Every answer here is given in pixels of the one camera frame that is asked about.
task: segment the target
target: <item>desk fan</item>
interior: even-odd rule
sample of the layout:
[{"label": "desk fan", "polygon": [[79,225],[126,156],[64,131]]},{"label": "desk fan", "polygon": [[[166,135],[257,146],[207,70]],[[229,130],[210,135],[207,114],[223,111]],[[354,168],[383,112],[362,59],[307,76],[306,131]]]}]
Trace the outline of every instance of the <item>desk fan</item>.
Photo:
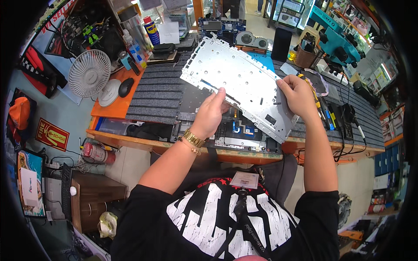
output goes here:
[{"label": "desk fan", "polygon": [[100,50],[88,50],[80,54],[71,65],[68,83],[73,93],[87,98],[99,93],[99,104],[109,106],[118,96],[121,82],[109,81],[110,59]]}]

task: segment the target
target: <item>fire extinguisher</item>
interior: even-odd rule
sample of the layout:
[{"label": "fire extinguisher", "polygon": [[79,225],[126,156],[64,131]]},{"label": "fire extinguisher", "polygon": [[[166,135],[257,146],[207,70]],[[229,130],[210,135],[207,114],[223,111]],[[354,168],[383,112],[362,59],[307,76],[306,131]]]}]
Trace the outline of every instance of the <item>fire extinguisher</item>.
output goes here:
[{"label": "fire extinguisher", "polygon": [[84,144],[82,155],[106,164],[113,164],[116,160],[115,152],[104,150],[100,146],[91,144],[90,142]]}]

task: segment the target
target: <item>orange wooden desk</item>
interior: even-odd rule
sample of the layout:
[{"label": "orange wooden desk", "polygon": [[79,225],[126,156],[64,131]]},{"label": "orange wooden desk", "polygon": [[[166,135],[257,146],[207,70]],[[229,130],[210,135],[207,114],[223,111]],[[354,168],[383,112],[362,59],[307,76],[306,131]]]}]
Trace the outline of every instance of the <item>orange wooden desk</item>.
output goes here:
[{"label": "orange wooden desk", "polygon": [[[172,143],[170,142],[160,142],[155,140],[148,140],[148,139],[141,139],[141,138],[134,138],[128,136],[121,136],[115,135],[105,132],[99,132],[94,130],[97,122],[100,117],[105,118],[117,118],[117,119],[124,119],[126,117],[126,113],[128,107],[131,103],[133,94],[135,93],[135,89],[137,88],[139,81],[144,73],[144,70],[141,70],[139,76],[133,72],[133,70],[127,71],[125,68],[121,69],[120,71],[114,73],[110,78],[111,79],[119,79],[120,81],[124,81],[125,79],[132,77],[134,79],[134,84],[132,90],[125,98],[118,97],[111,105],[108,107],[101,107],[99,102],[96,101],[92,112],[92,121],[90,122],[89,128],[86,130],[87,136],[93,138],[97,141],[106,143],[110,146],[114,147],[131,147],[141,150],[154,150],[158,154],[164,153],[169,147],[171,147]],[[330,142],[329,143],[333,152],[338,151],[342,148],[342,144],[339,142]],[[345,152],[349,152],[352,147],[352,144],[345,144]],[[288,137],[287,140],[282,144],[282,150],[286,154],[294,154],[298,157],[298,152],[305,148],[305,139],[297,138],[297,137]],[[354,145],[352,151],[361,151],[363,150],[364,146],[362,145]],[[350,154],[347,156],[342,156],[339,163],[347,163],[359,160],[363,157],[371,157],[381,152],[384,152],[384,149],[372,148],[368,147],[365,151],[356,154]],[[261,152],[246,152],[246,151],[236,151],[236,150],[229,150],[229,149],[216,149],[218,154],[218,160],[221,162],[235,162],[235,163],[248,163],[248,164],[267,164],[276,162],[282,159],[282,155],[276,154],[266,154]],[[205,147],[202,148],[202,156],[198,157],[204,159],[208,156],[207,149]],[[298,157],[299,164],[303,164],[304,153],[300,152]]]}]

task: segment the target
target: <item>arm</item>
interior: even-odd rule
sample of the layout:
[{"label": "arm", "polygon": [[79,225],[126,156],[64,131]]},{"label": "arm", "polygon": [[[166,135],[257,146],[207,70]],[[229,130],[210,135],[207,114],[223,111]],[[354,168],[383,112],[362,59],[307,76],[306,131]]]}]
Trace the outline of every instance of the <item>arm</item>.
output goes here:
[{"label": "arm", "polygon": [[[229,105],[224,103],[225,96],[225,89],[221,87],[218,94],[212,93],[206,98],[190,128],[191,133],[205,140],[216,132],[222,113],[229,108]],[[177,141],[161,155],[145,171],[138,184],[173,194],[183,182],[196,158],[196,154],[191,151],[192,145],[186,139],[182,140],[182,142]]]},{"label": "arm", "polygon": [[304,183],[306,191],[338,190],[331,147],[315,106],[309,85],[295,75],[277,80],[289,108],[306,124]]}]

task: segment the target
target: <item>black t-shirt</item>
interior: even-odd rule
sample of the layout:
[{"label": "black t-shirt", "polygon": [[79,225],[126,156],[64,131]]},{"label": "black t-shirt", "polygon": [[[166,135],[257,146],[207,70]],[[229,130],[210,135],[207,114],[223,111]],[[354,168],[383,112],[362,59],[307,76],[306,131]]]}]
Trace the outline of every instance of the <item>black t-shirt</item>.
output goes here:
[{"label": "black t-shirt", "polygon": [[[137,185],[127,199],[112,243],[112,260],[210,260],[236,221],[240,188],[212,178],[180,199]],[[338,260],[338,191],[306,192],[295,208],[296,228],[265,188],[249,190],[248,217],[273,260]],[[258,255],[238,227],[219,260]]]}]

